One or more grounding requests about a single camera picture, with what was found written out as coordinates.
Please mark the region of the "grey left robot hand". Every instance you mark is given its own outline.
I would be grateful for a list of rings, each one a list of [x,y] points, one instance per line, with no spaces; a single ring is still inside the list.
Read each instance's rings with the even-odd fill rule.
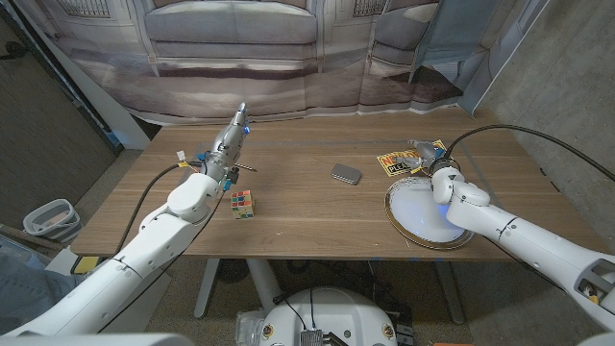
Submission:
[[[246,104],[241,103],[231,119],[213,141],[211,149],[200,158],[200,171],[220,183],[240,157],[240,150],[246,135],[250,133]]]

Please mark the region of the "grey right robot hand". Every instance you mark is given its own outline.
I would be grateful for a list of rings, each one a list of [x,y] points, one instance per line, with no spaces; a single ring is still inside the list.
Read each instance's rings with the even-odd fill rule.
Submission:
[[[429,168],[446,153],[446,147],[440,140],[427,141],[412,139],[409,142],[415,149],[414,156],[394,157],[394,162],[402,168],[408,168],[412,174],[423,168]]]

